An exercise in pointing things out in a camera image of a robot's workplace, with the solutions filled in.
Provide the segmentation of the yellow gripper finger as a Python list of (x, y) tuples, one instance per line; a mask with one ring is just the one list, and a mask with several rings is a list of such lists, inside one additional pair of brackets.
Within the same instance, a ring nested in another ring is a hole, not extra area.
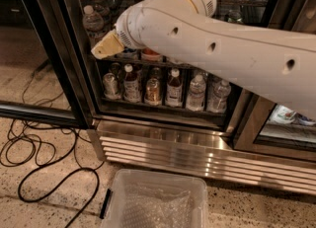
[(124, 51), (124, 45), (119, 40), (115, 30), (108, 32), (96, 45), (91, 49), (92, 54), (97, 59), (103, 59), (113, 56)]

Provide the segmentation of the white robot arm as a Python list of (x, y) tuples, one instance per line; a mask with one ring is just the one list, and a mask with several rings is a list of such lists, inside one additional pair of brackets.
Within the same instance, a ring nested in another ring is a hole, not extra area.
[(316, 119), (316, 36), (219, 21), (215, 8), (216, 0), (143, 0), (92, 54), (150, 48)]

